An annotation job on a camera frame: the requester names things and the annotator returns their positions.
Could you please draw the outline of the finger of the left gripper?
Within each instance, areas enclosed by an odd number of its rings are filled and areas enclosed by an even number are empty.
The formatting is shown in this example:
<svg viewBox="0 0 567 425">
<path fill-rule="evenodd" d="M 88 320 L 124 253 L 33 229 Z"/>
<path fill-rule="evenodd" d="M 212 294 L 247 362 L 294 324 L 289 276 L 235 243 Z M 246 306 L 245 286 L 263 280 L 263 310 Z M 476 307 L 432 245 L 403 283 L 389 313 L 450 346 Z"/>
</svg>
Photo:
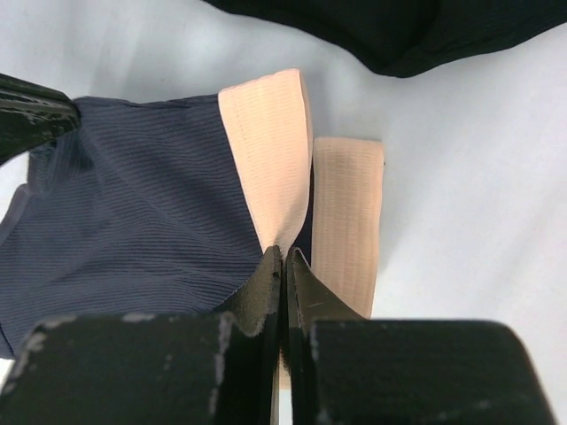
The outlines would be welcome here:
<svg viewBox="0 0 567 425">
<path fill-rule="evenodd" d="M 1 76 L 1 160 L 7 162 L 80 126 L 80 113 L 64 93 Z"/>
</svg>

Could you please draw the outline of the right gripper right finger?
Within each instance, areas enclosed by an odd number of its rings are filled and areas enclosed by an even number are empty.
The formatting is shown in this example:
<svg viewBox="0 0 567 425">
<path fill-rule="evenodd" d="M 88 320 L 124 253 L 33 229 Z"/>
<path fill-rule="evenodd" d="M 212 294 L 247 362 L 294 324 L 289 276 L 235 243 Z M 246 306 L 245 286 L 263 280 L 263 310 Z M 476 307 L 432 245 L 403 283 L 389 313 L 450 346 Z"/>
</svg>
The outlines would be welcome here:
<svg viewBox="0 0 567 425">
<path fill-rule="evenodd" d="M 526 349 L 495 321 L 370 320 L 302 252 L 285 275 L 297 424 L 552 424 Z"/>
</svg>

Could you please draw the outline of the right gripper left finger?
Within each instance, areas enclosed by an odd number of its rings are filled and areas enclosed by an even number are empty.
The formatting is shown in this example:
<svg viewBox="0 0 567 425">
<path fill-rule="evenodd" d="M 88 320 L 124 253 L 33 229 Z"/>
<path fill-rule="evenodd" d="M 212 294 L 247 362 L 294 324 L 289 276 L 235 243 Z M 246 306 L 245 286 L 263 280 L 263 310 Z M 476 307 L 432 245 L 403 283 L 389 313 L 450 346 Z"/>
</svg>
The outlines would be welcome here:
<svg viewBox="0 0 567 425">
<path fill-rule="evenodd" d="M 282 258 L 203 314 L 67 315 L 28 335 L 4 424 L 275 424 Z"/>
</svg>

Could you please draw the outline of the navy blue underwear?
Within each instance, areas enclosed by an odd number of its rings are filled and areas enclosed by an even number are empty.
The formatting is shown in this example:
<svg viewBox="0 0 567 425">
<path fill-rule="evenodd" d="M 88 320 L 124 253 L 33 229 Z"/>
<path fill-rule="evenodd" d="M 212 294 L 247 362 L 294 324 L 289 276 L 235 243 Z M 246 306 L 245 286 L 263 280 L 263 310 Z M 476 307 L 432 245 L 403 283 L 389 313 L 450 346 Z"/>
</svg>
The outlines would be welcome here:
<svg viewBox="0 0 567 425">
<path fill-rule="evenodd" d="M 1 356 L 59 314 L 203 313 L 272 246 L 372 313 L 384 146 L 314 137 L 287 69 L 207 96 L 71 99 L 1 221 Z"/>
</svg>

